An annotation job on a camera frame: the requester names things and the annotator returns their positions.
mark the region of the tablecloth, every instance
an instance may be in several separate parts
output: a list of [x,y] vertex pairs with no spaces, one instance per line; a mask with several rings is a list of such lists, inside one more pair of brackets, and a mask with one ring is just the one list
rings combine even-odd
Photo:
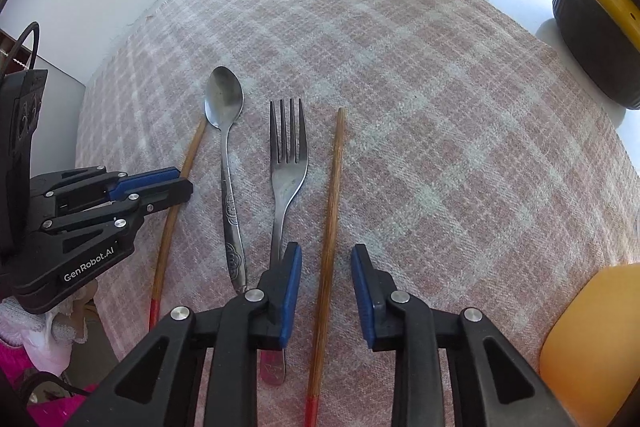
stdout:
[[[366,349],[349,254],[432,307],[482,309],[534,366],[545,335],[603,266],[638,261],[638,176],[601,108],[557,54],[484,0],[167,0],[88,88],[78,166],[180,166],[204,86],[229,67],[245,94],[229,139],[249,280],[268,264],[269,101],[302,97],[309,170],[284,241],[303,271],[286,383],[258,384],[258,422],[301,425],[330,154],[348,110],[319,422],[390,421],[393,358]],[[225,264],[220,133],[207,129],[180,212],[161,314],[234,295]],[[164,215],[99,279],[118,357],[146,333]]]

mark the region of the orange object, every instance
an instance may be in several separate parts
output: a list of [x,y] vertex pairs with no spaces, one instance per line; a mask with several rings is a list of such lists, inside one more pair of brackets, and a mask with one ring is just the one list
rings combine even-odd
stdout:
[[[193,161],[198,152],[198,147],[202,141],[202,136],[207,129],[207,118],[202,117],[196,132],[191,139],[187,156],[182,164],[180,176],[188,178],[191,173]],[[154,275],[154,285],[151,289],[151,306],[149,306],[149,330],[157,323],[160,314],[160,300],[162,299],[162,287],[164,287],[164,272],[166,271],[166,263],[169,258],[169,249],[171,248],[171,240],[174,237],[175,222],[178,220],[179,206],[172,206],[166,215],[164,222],[164,230],[162,230],[162,239],[160,240],[160,250],[158,251],[158,260],[156,261],[156,272]]]
[[322,240],[322,260],[320,266],[320,284],[316,302],[316,325],[314,328],[314,347],[311,355],[309,383],[306,388],[305,427],[316,427],[322,367],[324,365],[324,346],[329,330],[329,307],[331,304],[331,286],[334,281],[335,239],[338,233],[338,204],[340,203],[340,170],[342,169],[342,146],[344,143],[345,108],[338,110],[335,123],[334,161],[329,181],[329,200],[326,206],[324,239]]
[[606,427],[640,378],[640,264],[607,267],[540,353],[540,376],[580,427]]

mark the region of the black cable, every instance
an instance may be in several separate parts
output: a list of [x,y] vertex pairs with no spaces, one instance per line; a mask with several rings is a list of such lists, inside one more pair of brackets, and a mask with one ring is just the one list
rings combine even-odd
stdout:
[[17,57],[18,51],[20,51],[22,44],[31,32],[33,32],[33,49],[31,51],[29,69],[33,70],[33,67],[36,63],[36,55],[38,54],[38,42],[40,42],[40,25],[37,22],[32,22],[26,27],[26,29],[18,37],[18,40],[15,41],[14,47],[11,48],[11,51],[9,51],[4,65],[2,66],[2,68],[0,68],[0,89],[2,89],[4,77],[6,76],[6,71],[9,68],[9,65],[14,61],[14,58]]
[[62,389],[71,394],[79,394],[81,396],[90,396],[91,393],[85,391],[84,389],[80,389],[79,387],[75,387],[66,383],[61,378],[58,378],[56,375],[52,373],[48,373],[47,371],[39,371],[29,378],[26,378],[24,382],[21,384],[20,388],[17,390],[18,398],[23,406],[27,406],[29,402],[29,397],[35,391],[36,387],[38,387],[41,383],[44,382],[52,382],[60,386]]

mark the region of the chopstick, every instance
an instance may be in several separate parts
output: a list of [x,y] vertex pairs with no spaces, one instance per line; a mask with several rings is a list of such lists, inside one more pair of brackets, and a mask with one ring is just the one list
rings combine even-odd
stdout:
[[[198,147],[202,141],[202,136],[207,129],[207,118],[205,116],[200,120],[196,132],[193,134],[187,157],[184,159],[180,176],[188,178],[193,166],[193,161],[198,152]],[[171,248],[171,240],[174,237],[175,222],[178,219],[180,206],[172,206],[166,215],[164,222],[164,230],[162,230],[162,239],[160,240],[160,249],[158,250],[158,260],[156,261],[156,273],[154,275],[154,285],[151,289],[151,306],[149,307],[149,331],[158,323],[158,315],[160,314],[160,299],[162,298],[162,287],[164,286],[164,272],[166,271],[166,263],[169,258],[169,250]]]
[[329,181],[324,239],[322,240],[322,260],[320,284],[316,302],[316,325],[314,328],[314,347],[309,370],[309,382],[306,388],[305,427],[316,427],[322,367],[324,365],[324,346],[329,326],[329,307],[331,304],[331,286],[334,280],[335,239],[338,232],[338,204],[340,203],[340,170],[342,168],[342,149],[344,144],[344,126],[346,109],[338,110],[335,123],[334,159]]

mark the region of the metal fork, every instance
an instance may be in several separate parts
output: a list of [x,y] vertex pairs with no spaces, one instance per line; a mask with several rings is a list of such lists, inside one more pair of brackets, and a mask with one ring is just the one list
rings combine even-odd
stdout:
[[[289,99],[289,148],[287,149],[287,119],[284,100],[280,100],[280,137],[273,102],[270,103],[271,188],[275,199],[273,231],[271,232],[270,266],[282,259],[282,229],[289,204],[305,181],[309,161],[306,150],[305,112],[298,99],[300,145],[296,143],[296,119],[293,98]],[[271,385],[281,385],[286,373],[284,351],[260,352],[260,377]]]

